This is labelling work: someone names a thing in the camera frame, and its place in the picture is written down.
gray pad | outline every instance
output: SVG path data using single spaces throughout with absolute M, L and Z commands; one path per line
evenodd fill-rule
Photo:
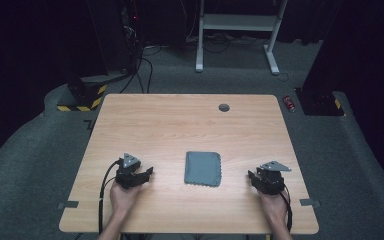
M 220 186 L 221 159 L 216 152 L 187 152 L 185 183 Z

white desk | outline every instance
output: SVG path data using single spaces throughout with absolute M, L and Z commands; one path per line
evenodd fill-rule
M 203 39 L 204 29 L 218 30 L 247 30 L 247 31 L 267 31 L 272 32 L 270 42 L 264 45 L 264 53 L 270 65 L 273 75 L 280 73 L 276 60 L 273 55 L 273 47 L 282 23 L 283 13 L 285 12 L 288 0 L 282 0 L 279 13 L 276 16 L 255 16 L 255 15 L 226 15 L 226 14 L 205 14 L 204 0 L 201 0 L 198 48 L 196 55 L 196 71 L 204 70 Z

wooden table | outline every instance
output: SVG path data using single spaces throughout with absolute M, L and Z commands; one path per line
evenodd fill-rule
M 222 112 L 220 104 L 230 110 Z M 187 151 L 221 155 L 219 187 L 184 183 Z M 124 153 L 154 174 L 122 231 L 133 233 L 269 233 L 257 190 L 247 177 L 276 160 L 292 169 L 282 176 L 293 209 L 293 234 L 313 234 L 318 223 L 276 97 L 270 95 L 110 94 L 104 103 L 74 182 L 60 229 L 98 232 L 99 190 L 108 167 Z M 109 177 L 115 176 L 118 167 Z M 111 214 L 108 184 L 104 224 Z

black cable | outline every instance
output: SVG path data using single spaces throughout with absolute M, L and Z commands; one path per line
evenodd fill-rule
M 185 44 L 184 51 L 186 52 L 196 51 L 197 47 L 198 47 L 198 41 L 188 42 Z
M 235 47 L 249 47 L 249 46 L 257 45 L 257 44 L 254 44 L 255 42 L 257 42 L 257 40 L 258 40 L 257 38 L 254 38 L 254 40 L 252 40 L 249 43 L 234 43 L 233 40 L 230 40 L 230 44 Z
M 112 180 L 114 180 L 115 179 L 115 177 L 113 177 L 113 178 L 111 178 L 110 180 L 108 180 L 106 183 L 105 183 L 105 187 L 107 186 L 107 184 L 109 183 L 109 182 L 111 182 Z
M 142 58 L 142 60 L 146 61 L 149 63 L 149 66 L 151 67 L 151 71 L 149 72 L 149 77 L 148 77 L 148 86 L 146 88 L 146 93 L 149 93 L 149 86 L 151 85 L 151 77 L 152 77 L 152 73 L 154 71 L 154 68 L 152 67 L 152 63 L 151 61 L 149 61 L 148 59 L 146 58 Z
M 227 39 L 227 37 L 225 35 L 222 35 L 221 39 L 217 38 L 217 37 L 210 39 L 210 42 L 213 44 L 216 44 L 216 45 L 226 45 L 223 49 L 221 49 L 219 51 L 213 51 L 213 50 L 210 50 L 208 48 L 202 47 L 205 51 L 210 52 L 210 53 L 222 53 L 230 47 L 230 41 L 229 41 L 229 39 Z
M 195 23 L 196 23 L 196 15 L 198 15 L 198 0 L 195 0 L 195 10 L 193 11 L 193 21 L 192 21 L 192 27 L 191 27 L 191 31 L 189 32 L 188 36 L 186 36 L 186 40 L 192 35 L 192 32 L 193 32 L 193 29 L 195 28 Z
M 291 208 L 291 196 L 289 195 L 289 190 L 288 188 L 286 187 L 286 185 L 284 185 L 285 188 L 286 188 L 286 191 L 288 193 L 288 200 L 286 200 L 286 197 L 282 194 L 282 192 L 279 192 L 279 195 L 282 197 L 283 201 L 285 202 L 286 204 L 286 210 L 288 212 L 288 221 L 286 223 L 286 227 L 288 228 L 288 231 L 290 232 L 291 231 L 291 228 L 292 228 L 292 208 Z
M 103 226 L 102 226 L 102 218 L 103 218 L 103 208 L 104 208 L 104 191 L 105 191 L 105 186 L 107 185 L 107 177 L 108 174 L 110 173 L 111 169 L 114 167 L 114 165 L 120 164 L 120 160 L 115 161 L 111 166 L 108 168 L 107 172 L 105 173 L 104 180 L 102 181 L 101 185 L 101 191 L 99 193 L 99 212 L 98 212 L 98 218 L 99 218 L 99 234 L 102 233 Z
M 156 51 L 156 52 L 153 52 L 153 53 L 147 53 L 147 54 L 143 54 L 143 56 L 152 56 L 152 55 L 156 55 L 157 53 L 159 53 L 159 52 L 161 52 L 161 50 L 162 50 L 162 47 L 161 47 L 161 45 L 160 44 L 158 44 L 158 50 Z
M 132 76 L 130 77 L 129 81 L 127 82 L 126 86 L 124 86 L 123 89 L 121 89 L 120 93 L 123 93 L 124 90 L 126 90 L 126 88 L 129 86 L 130 82 L 132 81 L 132 79 L 136 76 L 136 74 L 132 74 Z
M 140 86 L 140 90 L 142 93 L 145 93 L 143 91 L 143 85 L 142 85 L 142 78 L 139 76 L 139 72 L 136 73 L 136 76 L 138 77 L 138 80 L 139 80 L 139 86 Z

warning stripe tape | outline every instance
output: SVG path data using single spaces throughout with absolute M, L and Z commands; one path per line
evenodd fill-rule
M 341 103 L 339 102 L 338 99 L 335 99 L 335 105 L 336 105 L 336 108 L 338 108 L 338 109 L 341 108 Z
M 107 85 L 103 85 L 98 89 L 96 99 L 93 101 L 91 106 L 63 106 L 63 105 L 58 105 L 58 110 L 62 112 L 70 112 L 70 111 L 82 111 L 82 112 L 87 112 L 87 111 L 92 111 L 95 110 L 99 104 L 102 101 L 102 96 L 104 95 L 105 90 L 107 89 Z

